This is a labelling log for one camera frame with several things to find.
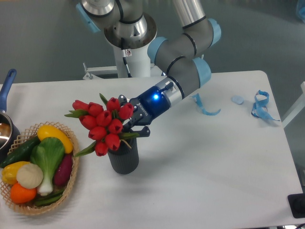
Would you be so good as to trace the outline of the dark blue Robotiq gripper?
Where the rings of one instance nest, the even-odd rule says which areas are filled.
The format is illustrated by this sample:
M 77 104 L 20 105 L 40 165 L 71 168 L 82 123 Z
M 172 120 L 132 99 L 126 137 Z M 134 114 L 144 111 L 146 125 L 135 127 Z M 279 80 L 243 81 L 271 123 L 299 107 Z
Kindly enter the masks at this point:
M 120 105 L 131 103 L 134 108 L 131 120 L 123 125 L 123 137 L 149 137 L 151 132 L 148 126 L 152 120 L 170 108 L 170 102 L 162 94 L 162 90 L 153 86 L 139 96 L 128 99 L 124 95 L 118 97 Z M 134 126 L 144 126 L 141 130 L 132 130 Z

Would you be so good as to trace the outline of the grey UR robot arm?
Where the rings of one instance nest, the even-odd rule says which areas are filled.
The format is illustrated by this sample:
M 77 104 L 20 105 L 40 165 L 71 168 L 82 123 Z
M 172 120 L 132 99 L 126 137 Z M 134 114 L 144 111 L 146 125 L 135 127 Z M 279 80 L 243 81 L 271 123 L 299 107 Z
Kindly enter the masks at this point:
M 200 58 L 221 38 L 219 24 L 208 19 L 198 0 L 176 0 L 183 34 L 169 41 L 157 37 L 153 18 L 143 11 L 141 0 L 81 0 L 76 8 L 92 32 L 102 31 L 113 47 L 120 78 L 148 77 L 151 65 L 165 78 L 139 96 L 119 97 L 131 103 L 133 115 L 123 126 L 125 133 L 142 126 L 140 136 L 150 134 L 148 125 L 211 78 L 209 65 Z

